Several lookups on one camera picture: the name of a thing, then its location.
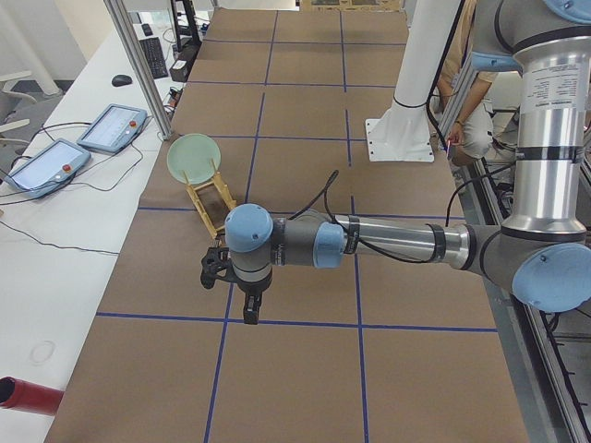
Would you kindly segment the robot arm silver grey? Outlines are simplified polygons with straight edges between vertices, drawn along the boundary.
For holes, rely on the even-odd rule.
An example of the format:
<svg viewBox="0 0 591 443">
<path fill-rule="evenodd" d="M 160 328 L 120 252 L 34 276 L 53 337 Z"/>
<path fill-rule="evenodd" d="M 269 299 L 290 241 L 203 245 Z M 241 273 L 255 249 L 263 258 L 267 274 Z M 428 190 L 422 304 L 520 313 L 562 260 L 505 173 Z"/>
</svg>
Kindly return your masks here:
<svg viewBox="0 0 591 443">
<path fill-rule="evenodd" d="M 585 156 L 590 75 L 586 1 L 485 1 L 476 12 L 475 66 L 523 73 L 513 210 L 500 226 L 442 227 L 308 210 L 274 219 L 255 204 L 225 221 L 225 279 L 259 320 L 274 266 L 336 268 L 371 250 L 411 264 L 445 262 L 481 275 L 520 302 L 560 313 L 590 296 L 590 250 L 575 215 Z"/>
</svg>

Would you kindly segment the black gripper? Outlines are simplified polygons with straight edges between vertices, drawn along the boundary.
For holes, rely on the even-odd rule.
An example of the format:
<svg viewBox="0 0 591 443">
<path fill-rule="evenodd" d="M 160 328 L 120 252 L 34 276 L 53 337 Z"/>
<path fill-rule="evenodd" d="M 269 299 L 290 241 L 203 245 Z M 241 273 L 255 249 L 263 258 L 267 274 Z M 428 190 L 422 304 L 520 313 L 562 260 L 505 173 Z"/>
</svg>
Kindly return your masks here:
<svg viewBox="0 0 591 443">
<path fill-rule="evenodd" d="M 248 325 L 258 324 L 262 296 L 269 288 L 269 277 L 265 277 L 259 281 L 240 280 L 237 285 L 245 294 L 243 307 L 244 323 Z"/>
</svg>

